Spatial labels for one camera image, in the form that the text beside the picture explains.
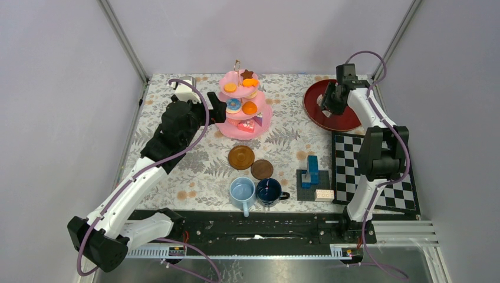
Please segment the orange yellow fish pastry toy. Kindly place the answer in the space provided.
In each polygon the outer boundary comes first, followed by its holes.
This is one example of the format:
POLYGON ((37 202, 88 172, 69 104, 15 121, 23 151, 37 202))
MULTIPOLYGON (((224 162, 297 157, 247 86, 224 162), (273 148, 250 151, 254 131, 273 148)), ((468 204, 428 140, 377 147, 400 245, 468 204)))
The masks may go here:
POLYGON ((246 88, 257 87, 259 85, 259 80, 254 78, 246 78, 242 81, 242 86, 246 88))

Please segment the light blue mug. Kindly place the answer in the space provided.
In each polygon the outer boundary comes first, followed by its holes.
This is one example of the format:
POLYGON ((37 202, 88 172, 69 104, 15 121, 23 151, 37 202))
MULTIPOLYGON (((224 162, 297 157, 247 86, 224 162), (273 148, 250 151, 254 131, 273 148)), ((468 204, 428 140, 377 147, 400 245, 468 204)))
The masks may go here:
POLYGON ((249 216, 249 210, 256 203, 256 187, 254 182, 247 177, 238 177, 229 187, 231 204, 243 211, 244 217, 249 216))

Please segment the light brown wooden coaster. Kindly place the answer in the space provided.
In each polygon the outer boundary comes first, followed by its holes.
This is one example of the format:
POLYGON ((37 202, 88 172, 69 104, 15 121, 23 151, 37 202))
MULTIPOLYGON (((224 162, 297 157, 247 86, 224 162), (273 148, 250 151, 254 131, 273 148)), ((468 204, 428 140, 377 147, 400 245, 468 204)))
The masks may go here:
POLYGON ((254 151, 250 147, 244 145, 235 146, 228 154, 228 162, 236 170, 250 168, 254 160, 254 151))

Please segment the pink three-tier cake stand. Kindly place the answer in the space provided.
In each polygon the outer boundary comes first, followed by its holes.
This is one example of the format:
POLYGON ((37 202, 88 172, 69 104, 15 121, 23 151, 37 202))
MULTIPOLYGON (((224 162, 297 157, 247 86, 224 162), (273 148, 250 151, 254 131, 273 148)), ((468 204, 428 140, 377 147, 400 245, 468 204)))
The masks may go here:
POLYGON ((218 98, 226 103, 226 120, 219 131, 230 139, 252 140, 269 130, 272 108, 261 90, 261 80, 253 71, 241 68, 236 60, 233 70, 219 80, 218 98))

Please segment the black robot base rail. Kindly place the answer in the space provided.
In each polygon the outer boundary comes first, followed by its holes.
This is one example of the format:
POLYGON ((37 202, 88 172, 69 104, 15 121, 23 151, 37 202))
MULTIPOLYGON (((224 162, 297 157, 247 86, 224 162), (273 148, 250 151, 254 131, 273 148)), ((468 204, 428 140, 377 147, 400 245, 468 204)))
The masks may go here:
POLYGON ((209 256, 327 256, 334 245, 376 243, 371 223, 349 224, 340 213, 159 211, 173 220, 170 239, 209 256))

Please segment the yellow round cake toy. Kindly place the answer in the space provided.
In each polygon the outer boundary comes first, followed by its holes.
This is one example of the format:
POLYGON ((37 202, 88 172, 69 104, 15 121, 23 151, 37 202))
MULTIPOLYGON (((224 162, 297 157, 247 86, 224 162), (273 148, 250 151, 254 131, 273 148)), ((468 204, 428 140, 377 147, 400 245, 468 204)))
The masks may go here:
POLYGON ((258 93, 259 93, 259 90, 256 90, 253 93, 251 93, 250 95, 244 97, 244 99, 252 100, 252 99, 254 99, 258 95, 258 93))

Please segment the pink purple cake slice toy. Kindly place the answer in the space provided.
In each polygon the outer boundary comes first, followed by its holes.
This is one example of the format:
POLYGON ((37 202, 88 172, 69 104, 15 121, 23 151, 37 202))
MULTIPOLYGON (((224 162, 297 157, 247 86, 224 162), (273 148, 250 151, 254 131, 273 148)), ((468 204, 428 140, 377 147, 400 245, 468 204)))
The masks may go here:
POLYGON ((262 127, 264 119, 263 119, 263 113, 258 113, 257 115, 253 116, 253 121, 259 125, 259 127, 262 127))

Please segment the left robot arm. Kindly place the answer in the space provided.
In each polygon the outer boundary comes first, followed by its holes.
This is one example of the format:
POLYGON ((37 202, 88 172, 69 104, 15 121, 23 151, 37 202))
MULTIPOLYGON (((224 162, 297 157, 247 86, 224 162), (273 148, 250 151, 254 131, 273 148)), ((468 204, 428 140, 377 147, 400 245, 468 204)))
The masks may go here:
POLYGON ((69 221, 67 229, 78 251, 78 266, 86 258, 97 269, 110 272, 128 252, 170 234, 178 216, 168 209, 131 225, 126 221, 149 191, 201 140, 198 130, 225 122, 226 103, 214 92, 207 95, 212 108, 173 96, 129 175, 97 209, 85 218, 75 216, 69 221))

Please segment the brown star cookie toy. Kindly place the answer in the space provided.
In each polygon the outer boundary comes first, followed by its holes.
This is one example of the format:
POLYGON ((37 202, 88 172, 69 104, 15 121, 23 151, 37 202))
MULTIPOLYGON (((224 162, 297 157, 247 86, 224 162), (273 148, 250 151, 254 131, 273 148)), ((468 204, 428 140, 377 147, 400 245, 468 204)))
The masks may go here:
POLYGON ((245 69, 242 73, 240 73, 240 76, 242 77, 243 80, 246 80, 246 79, 252 79, 253 74, 254 74, 253 71, 245 69))

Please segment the orange round cookie toy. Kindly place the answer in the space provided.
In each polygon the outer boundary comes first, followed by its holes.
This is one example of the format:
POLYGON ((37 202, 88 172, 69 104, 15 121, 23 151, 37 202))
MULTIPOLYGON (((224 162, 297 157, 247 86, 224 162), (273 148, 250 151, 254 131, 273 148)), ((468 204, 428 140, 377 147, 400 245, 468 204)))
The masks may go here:
POLYGON ((226 93, 234 93, 238 89, 238 85, 235 83, 226 83, 223 89, 226 93))

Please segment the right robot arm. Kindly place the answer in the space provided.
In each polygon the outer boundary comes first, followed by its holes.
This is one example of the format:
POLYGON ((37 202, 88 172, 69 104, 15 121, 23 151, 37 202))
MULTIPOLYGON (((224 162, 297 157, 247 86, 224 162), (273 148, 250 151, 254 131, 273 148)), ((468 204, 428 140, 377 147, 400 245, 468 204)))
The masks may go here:
POLYGON ((357 161, 360 181, 345 214, 349 222, 367 222, 383 189, 409 174, 409 131, 383 111, 374 97, 374 85, 358 78, 354 64, 338 65, 336 80, 328 84, 318 105, 333 115, 351 108, 366 131, 357 161))

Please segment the dark brown wooden coaster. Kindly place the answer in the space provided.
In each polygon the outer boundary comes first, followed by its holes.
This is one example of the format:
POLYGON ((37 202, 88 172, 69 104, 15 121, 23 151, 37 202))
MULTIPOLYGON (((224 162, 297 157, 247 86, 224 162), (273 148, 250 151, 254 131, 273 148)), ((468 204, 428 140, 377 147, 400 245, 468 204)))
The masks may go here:
POLYGON ((258 180, 268 179, 272 176, 274 167, 268 160, 259 159, 251 166, 251 174, 258 180))

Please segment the blue frosted donut toy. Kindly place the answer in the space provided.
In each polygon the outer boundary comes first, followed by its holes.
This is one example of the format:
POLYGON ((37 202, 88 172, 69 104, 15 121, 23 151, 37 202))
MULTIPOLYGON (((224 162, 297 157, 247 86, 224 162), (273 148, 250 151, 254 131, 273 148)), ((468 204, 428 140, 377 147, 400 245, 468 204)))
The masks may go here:
POLYGON ((226 112, 229 114, 236 114, 241 111, 242 102, 238 98, 230 98, 226 101, 226 112))

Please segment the orange tart toy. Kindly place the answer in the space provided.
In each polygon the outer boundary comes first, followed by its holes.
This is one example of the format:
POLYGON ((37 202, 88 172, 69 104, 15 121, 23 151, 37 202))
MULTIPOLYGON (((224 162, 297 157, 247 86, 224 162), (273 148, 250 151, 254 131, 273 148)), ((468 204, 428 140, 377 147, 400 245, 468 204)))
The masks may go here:
POLYGON ((242 105, 241 110, 246 115, 252 115, 258 111, 258 107, 255 103, 253 103, 251 101, 247 101, 242 105))

